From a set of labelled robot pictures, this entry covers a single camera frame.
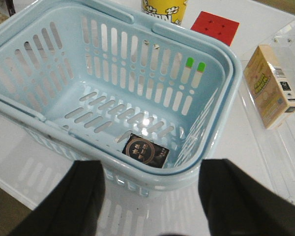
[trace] yellow popcorn container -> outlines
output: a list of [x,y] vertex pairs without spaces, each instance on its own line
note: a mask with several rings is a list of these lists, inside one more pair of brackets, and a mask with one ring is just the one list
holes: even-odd
[[150,16],[180,25],[188,0],[142,0],[142,11]]

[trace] white surface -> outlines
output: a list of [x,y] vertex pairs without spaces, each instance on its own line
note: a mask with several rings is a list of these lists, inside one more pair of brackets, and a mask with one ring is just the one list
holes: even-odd
[[[140,1],[115,0],[140,10]],[[15,1],[17,11],[32,3]],[[250,0],[189,0],[182,26],[190,28],[200,11],[240,22],[231,48],[241,56],[277,32],[294,16]],[[272,188],[241,97],[235,99],[215,153],[228,158],[268,188]],[[0,187],[35,208],[71,166],[71,161],[35,143],[23,129],[0,117]],[[207,220],[197,185],[142,199],[107,183],[97,235],[155,236],[165,232],[208,236]]]

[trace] cardboard box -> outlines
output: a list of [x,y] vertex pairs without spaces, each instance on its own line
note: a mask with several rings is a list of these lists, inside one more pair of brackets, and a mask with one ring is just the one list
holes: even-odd
[[295,94],[269,45],[259,45],[244,70],[251,96],[267,129],[295,111]]

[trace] floor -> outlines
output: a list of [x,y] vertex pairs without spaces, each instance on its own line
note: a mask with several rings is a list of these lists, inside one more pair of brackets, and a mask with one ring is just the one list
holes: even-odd
[[[295,15],[295,0],[255,0]],[[30,209],[0,189],[0,236],[7,235]]]

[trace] light blue plastic basket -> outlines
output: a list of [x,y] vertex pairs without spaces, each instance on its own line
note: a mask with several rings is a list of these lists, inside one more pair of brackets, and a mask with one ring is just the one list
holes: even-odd
[[[241,74],[223,43],[109,1],[41,0],[0,26],[0,114],[143,196],[197,179]],[[164,168],[121,153],[130,133],[170,150]]]

